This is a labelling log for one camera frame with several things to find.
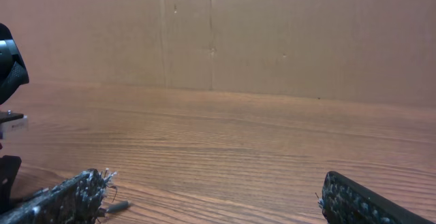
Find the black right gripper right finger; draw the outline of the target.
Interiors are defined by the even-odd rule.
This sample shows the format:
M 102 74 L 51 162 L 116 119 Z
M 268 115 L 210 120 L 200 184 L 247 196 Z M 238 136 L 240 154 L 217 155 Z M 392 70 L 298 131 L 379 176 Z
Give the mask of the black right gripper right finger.
M 432 224 L 335 171 L 326 174 L 318 205 L 328 223 Z

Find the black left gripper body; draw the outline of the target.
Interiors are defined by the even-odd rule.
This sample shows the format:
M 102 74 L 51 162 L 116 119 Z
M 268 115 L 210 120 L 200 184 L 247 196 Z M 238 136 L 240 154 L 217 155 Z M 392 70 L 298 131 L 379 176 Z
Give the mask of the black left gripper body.
M 21 163 L 18 156 L 5 155 L 1 158 L 1 214 L 12 208 L 10 195 Z

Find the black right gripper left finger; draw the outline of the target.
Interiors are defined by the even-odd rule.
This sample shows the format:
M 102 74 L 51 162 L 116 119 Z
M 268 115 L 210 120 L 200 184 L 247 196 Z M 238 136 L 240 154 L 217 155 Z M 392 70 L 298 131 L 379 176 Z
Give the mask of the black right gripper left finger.
M 13 208 L 1 214 L 1 224 L 95 223 L 106 216 L 102 204 L 116 175 L 88 169 L 53 188 L 16 199 Z

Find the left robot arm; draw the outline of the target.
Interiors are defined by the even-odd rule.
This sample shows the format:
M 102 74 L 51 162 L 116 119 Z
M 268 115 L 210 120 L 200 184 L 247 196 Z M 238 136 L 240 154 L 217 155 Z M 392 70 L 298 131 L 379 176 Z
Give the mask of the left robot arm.
M 18 89 L 27 84 L 29 76 L 10 30 L 1 23 L 1 104 L 5 103 Z M 1 112 L 1 140 L 14 125 L 23 122 L 24 114 Z M 14 204 L 10 195 L 21 165 L 18 156 L 1 156 L 1 214 L 11 210 Z

